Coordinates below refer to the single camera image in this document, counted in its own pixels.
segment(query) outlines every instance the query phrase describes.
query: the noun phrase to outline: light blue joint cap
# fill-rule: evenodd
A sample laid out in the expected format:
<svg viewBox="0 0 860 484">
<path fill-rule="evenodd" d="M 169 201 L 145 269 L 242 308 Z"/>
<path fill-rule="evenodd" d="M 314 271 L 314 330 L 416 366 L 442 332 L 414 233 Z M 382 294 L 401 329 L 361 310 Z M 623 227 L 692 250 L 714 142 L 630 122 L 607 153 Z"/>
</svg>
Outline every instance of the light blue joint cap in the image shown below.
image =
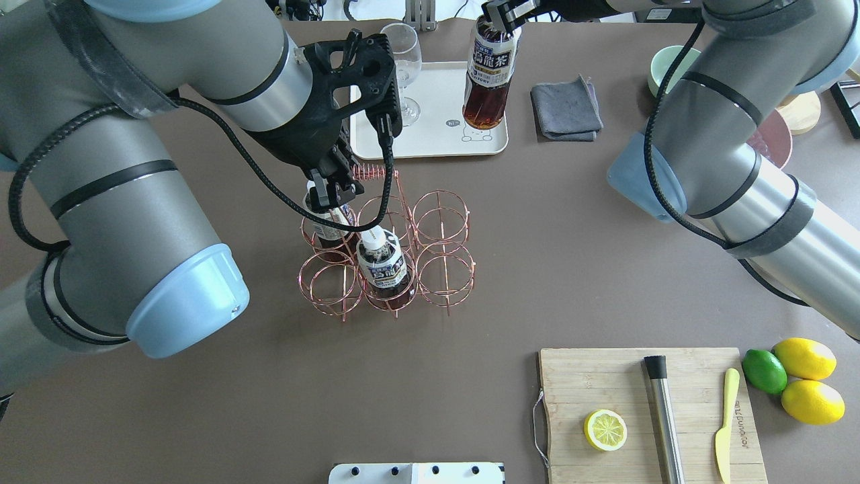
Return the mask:
<svg viewBox="0 0 860 484">
<path fill-rule="evenodd" d="M 645 136 L 636 133 L 630 138 L 627 148 L 618 156 L 615 163 L 609 167 L 606 181 L 621 195 L 635 203 L 639 208 L 645 210 L 655 219 L 667 223 L 673 221 L 672 216 L 660 205 L 657 195 L 651 189 L 648 181 L 648 172 L 645 170 Z M 674 171 L 660 153 L 654 147 L 654 171 L 657 174 L 657 183 L 663 190 L 663 195 L 675 210 L 683 214 L 687 211 L 687 198 L 684 190 L 675 177 Z"/>
<path fill-rule="evenodd" d="M 0 171 L 17 171 L 18 162 L 0 153 Z"/>
<path fill-rule="evenodd" d="M 231 322 L 249 298 L 230 247 L 212 245 L 152 288 L 132 312 L 126 332 L 147 357 L 169 357 Z"/>
<path fill-rule="evenodd" d="M 221 0 L 84 0 L 106 16 L 129 22 L 158 23 L 182 20 L 205 12 Z"/>
<path fill-rule="evenodd" d="M 842 52 L 824 71 L 819 72 L 807 82 L 795 86 L 790 93 L 791 95 L 796 96 L 804 92 L 832 86 L 857 61 L 857 58 L 860 58 L 860 18 L 858 18 L 860 16 L 860 0 L 854 0 L 854 9 L 854 31 L 851 32 L 851 37 L 845 43 Z"/>
</svg>

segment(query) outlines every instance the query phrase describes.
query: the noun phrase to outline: bottle holder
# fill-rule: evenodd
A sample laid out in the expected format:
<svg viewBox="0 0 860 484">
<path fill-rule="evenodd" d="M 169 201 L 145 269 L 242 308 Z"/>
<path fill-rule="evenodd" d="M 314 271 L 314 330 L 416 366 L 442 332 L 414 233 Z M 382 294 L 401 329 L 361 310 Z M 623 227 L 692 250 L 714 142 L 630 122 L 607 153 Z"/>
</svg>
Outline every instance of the bottle holder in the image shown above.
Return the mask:
<svg viewBox="0 0 860 484">
<path fill-rule="evenodd" d="M 357 180 L 379 181 L 384 167 L 359 164 L 353 168 Z M 469 239 L 470 213 L 464 200 L 448 190 L 434 190 L 410 207 L 401 185 L 400 173 L 393 173 L 392 191 L 385 217 L 380 226 L 397 234 L 403 259 L 412 279 L 409 285 L 391 297 L 380 297 L 370 287 L 355 262 L 354 246 L 348 236 L 335 247 L 322 247 L 312 224 L 302 220 L 301 231 L 314 255 L 302 265 L 298 275 L 302 295 L 321 313 L 337 316 L 346 322 L 347 314 L 362 300 L 378 310 L 393 313 L 423 299 L 451 308 L 469 297 L 475 287 L 475 261 L 466 248 Z M 372 198 L 358 210 L 357 224 L 376 217 L 381 196 Z"/>
</svg>

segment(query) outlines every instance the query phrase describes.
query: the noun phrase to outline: gray cloth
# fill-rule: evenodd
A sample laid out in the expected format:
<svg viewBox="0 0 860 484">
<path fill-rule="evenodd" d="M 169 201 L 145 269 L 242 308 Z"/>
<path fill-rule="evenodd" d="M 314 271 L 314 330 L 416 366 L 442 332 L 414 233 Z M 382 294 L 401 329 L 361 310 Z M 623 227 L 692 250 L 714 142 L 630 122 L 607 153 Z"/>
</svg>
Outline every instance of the gray cloth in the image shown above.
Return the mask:
<svg viewBox="0 0 860 484">
<path fill-rule="evenodd" d="M 594 86 L 586 79 L 531 88 L 541 133 L 554 141 L 594 141 L 603 128 Z"/>
</svg>

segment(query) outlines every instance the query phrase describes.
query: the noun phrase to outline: cut lemon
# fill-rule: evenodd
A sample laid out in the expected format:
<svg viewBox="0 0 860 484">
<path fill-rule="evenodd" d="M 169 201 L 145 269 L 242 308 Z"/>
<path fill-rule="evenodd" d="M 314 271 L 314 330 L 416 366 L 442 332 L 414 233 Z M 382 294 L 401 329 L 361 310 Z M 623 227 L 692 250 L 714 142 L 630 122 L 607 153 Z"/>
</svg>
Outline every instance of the cut lemon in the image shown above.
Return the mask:
<svg viewBox="0 0 860 484">
<path fill-rule="evenodd" d="M 612 410 L 595 410 L 586 417 L 586 440 L 595 449 L 618 450 L 627 442 L 627 425 Z"/>
</svg>

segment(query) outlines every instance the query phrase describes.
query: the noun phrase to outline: black muddler tip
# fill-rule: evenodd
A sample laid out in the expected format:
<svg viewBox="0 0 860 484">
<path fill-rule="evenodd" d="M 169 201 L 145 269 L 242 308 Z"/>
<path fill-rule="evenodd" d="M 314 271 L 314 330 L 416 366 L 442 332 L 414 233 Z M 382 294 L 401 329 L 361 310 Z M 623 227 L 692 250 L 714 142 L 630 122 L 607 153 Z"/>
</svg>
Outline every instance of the black muddler tip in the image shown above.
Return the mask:
<svg viewBox="0 0 860 484">
<path fill-rule="evenodd" d="M 645 357 L 645 368 L 648 369 L 648 378 L 651 380 L 657 380 L 658 378 L 666 378 L 666 357 L 663 355 L 656 355 L 652 357 Z"/>
</svg>

